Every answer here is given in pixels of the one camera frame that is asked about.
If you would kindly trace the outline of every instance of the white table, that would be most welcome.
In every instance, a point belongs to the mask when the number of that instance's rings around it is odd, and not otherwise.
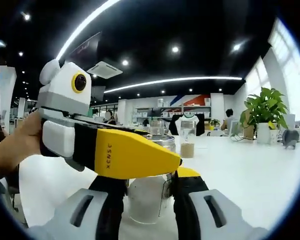
[[[179,149],[178,136],[176,145]],[[210,189],[219,190],[237,204],[250,225],[269,230],[285,214],[300,189],[300,143],[293,150],[279,143],[270,146],[201,136],[196,138],[195,157],[183,159],[183,166],[199,172]],[[24,160],[20,164],[19,185],[28,225],[43,225],[52,218],[55,207],[78,189],[88,188],[95,177],[89,169],[75,171],[61,158],[36,156]],[[172,206],[169,212],[155,225],[134,223],[124,212],[120,239],[132,239],[135,235],[135,239],[158,239],[159,234],[178,239]]]

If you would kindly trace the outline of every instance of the black ceiling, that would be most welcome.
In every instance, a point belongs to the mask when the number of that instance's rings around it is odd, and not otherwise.
[[[7,44],[0,57],[16,68],[13,97],[37,99],[39,74],[55,58],[75,28],[105,0],[1,0],[0,39]],[[24,21],[21,12],[31,15]],[[102,32],[98,60],[109,60],[123,74],[97,78],[106,89],[132,83],[197,76],[245,77],[268,48],[275,20],[274,8],[265,0],[121,0],[75,39],[66,54]],[[231,52],[242,43],[238,52]],[[172,54],[172,46],[180,52]],[[121,65],[123,59],[129,66]],[[27,91],[23,82],[29,83]],[[106,94],[104,100],[165,95],[222,92],[234,94],[243,81],[171,82]]]

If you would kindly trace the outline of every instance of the yellow camera ring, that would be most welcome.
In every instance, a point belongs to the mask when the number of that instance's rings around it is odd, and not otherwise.
[[[82,91],[86,87],[86,84],[87,84],[87,79],[85,75],[83,75],[81,72],[75,74],[71,81],[72,90],[77,94],[82,93]]]

